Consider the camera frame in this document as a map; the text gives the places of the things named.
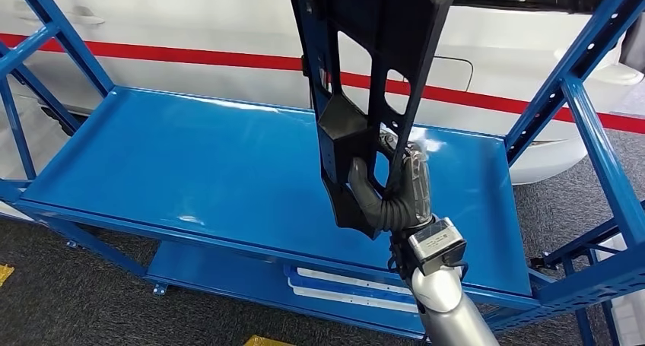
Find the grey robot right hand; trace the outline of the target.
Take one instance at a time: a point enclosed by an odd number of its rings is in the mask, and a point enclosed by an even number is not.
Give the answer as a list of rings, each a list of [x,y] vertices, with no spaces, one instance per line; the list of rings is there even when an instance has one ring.
[[[402,160],[400,187],[393,196],[382,199],[368,179],[365,161],[355,157],[348,174],[355,200],[366,220],[364,232],[396,233],[431,222],[427,155],[418,143],[408,141]]]

